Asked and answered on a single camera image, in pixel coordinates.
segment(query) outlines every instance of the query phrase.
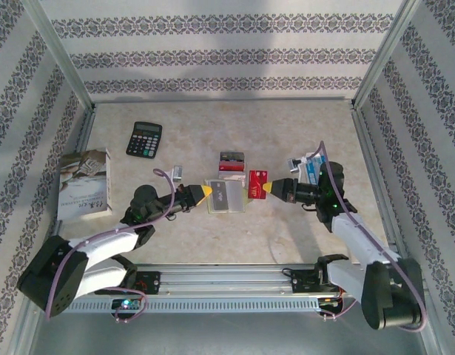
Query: book cover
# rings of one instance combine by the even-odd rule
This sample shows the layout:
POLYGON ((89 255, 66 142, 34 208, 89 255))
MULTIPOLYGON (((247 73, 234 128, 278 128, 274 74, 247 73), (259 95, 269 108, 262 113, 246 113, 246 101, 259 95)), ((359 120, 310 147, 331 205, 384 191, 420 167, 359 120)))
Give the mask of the book cover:
POLYGON ((110 156, 93 149, 61 157, 58 220, 111 214, 110 156))

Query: red card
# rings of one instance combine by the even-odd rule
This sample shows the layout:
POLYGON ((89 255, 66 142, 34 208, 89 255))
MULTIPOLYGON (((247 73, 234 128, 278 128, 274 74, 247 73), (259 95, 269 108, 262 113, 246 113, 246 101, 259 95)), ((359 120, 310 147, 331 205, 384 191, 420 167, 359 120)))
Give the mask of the red card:
POLYGON ((268 180, 269 173, 266 170, 250 170, 249 173, 249 198, 266 199, 266 192, 262 189, 268 180))

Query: marble surface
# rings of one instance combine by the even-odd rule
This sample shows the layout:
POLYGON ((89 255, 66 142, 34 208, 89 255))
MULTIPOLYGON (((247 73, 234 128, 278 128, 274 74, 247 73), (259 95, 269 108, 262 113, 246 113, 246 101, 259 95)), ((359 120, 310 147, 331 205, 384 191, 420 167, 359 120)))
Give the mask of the marble surface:
MULTIPOLYGON (((111 229, 124 215, 135 189, 152 184, 169 193, 154 168, 183 165, 183 183, 216 178, 219 151, 242 151, 247 169, 269 171, 269 180, 291 177, 286 160, 324 140, 331 160, 344 166, 346 197, 369 228, 385 240, 380 214, 346 101, 198 101, 100 104, 88 148, 106 146, 112 157, 113 215, 64 223, 66 238, 111 229), (156 159, 125 154, 135 121, 163 125, 156 159)), ((150 241, 127 257, 134 263, 314 263, 346 246, 314 212, 276 197, 254 200, 243 214, 208 214, 207 205, 156 225, 150 241)))

